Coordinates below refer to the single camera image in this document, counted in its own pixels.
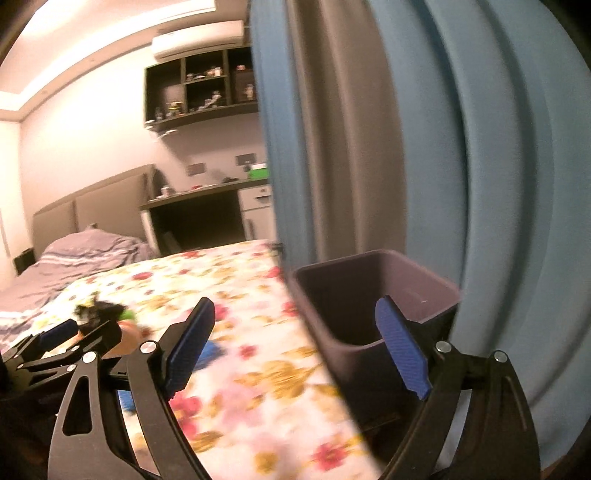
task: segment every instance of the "metal screw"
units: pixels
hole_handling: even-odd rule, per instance
[[[507,360],[509,360],[507,354],[505,352],[501,352],[500,350],[495,352],[494,357],[495,360],[501,364],[504,364]]]
[[[95,352],[86,352],[83,356],[82,356],[82,361],[86,364],[89,364],[93,361],[95,361],[96,359],[96,353]]]
[[[447,342],[437,342],[435,348],[440,353],[449,353],[452,351],[452,346]]]
[[[156,342],[145,342],[139,347],[142,353],[152,353],[154,350],[156,350]]]

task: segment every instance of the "wall shelf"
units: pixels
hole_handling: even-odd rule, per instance
[[[206,74],[221,68],[220,76],[187,81],[187,74]],[[198,108],[214,95],[217,106]],[[166,116],[168,106],[178,104],[177,115]],[[258,112],[251,49],[248,46],[208,51],[149,67],[145,70],[144,121],[163,132],[183,125]]]
[[[184,85],[191,85],[192,83],[207,82],[208,80],[218,80],[227,78],[227,75],[218,75],[217,77],[205,77],[204,79],[190,80],[189,82],[183,82]]]
[[[166,118],[160,122],[154,122],[152,125],[154,126],[154,130],[162,132],[204,120],[212,120],[214,118],[221,118],[223,116],[244,115],[245,113],[256,112],[258,112],[258,102],[236,103],[233,105],[208,108],[207,110],[192,113],[183,113],[182,115]]]

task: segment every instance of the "white wall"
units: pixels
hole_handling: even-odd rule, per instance
[[[155,163],[177,190],[245,178],[236,155],[265,147],[257,113],[181,127],[154,140],[144,124],[144,69],[150,48],[119,57],[77,79],[21,125],[22,198],[27,220],[45,205],[134,167]],[[196,177],[185,166],[205,162]]]
[[[16,272],[12,259],[31,246],[22,208],[19,180],[19,124],[0,122],[0,210],[8,250],[0,239],[0,290],[10,285]]]

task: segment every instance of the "green box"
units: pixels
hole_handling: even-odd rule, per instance
[[[256,170],[250,170],[248,172],[248,178],[250,180],[267,179],[269,178],[269,168],[258,168]]]

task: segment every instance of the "floral bedsheet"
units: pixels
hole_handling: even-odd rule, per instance
[[[244,242],[128,265],[78,280],[37,316],[38,332],[81,301],[133,310],[146,338],[184,320],[202,296],[216,306],[221,354],[170,406],[213,480],[375,480],[351,420],[282,280],[269,246]],[[139,421],[124,409],[140,465],[156,472]]]

